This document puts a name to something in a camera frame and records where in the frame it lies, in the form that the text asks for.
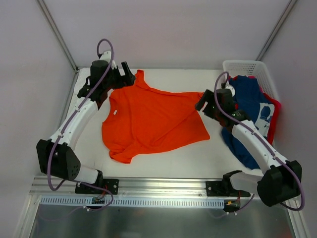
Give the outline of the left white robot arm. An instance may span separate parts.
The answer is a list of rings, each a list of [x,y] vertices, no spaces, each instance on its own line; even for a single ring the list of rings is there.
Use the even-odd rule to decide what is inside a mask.
[[[122,62],[123,74],[108,59],[92,62],[90,75],[76,94],[70,115],[47,140],[36,145],[40,171],[48,177],[86,183],[91,193],[102,191],[102,172],[81,164],[74,149],[89,120],[107,99],[109,90],[132,86],[135,76],[127,62]]]

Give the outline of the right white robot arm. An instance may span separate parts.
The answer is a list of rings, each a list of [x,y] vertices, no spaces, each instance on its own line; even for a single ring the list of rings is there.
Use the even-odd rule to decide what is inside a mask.
[[[268,207],[281,204],[293,211],[304,208],[301,165],[281,155],[259,133],[250,117],[235,109],[229,89],[206,90],[195,108],[226,128],[248,150],[262,172],[262,176],[242,171],[229,173],[221,187],[225,195],[233,196],[242,190],[259,196]]]

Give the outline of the orange t shirt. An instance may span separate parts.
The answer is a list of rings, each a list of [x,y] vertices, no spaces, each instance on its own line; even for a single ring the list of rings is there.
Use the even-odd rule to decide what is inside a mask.
[[[152,88],[142,70],[135,77],[134,85],[116,89],[109,97],[102,140],[111,159],[130,164],[139,154],[167,152],[210,139],[195,109],[202,93]]]

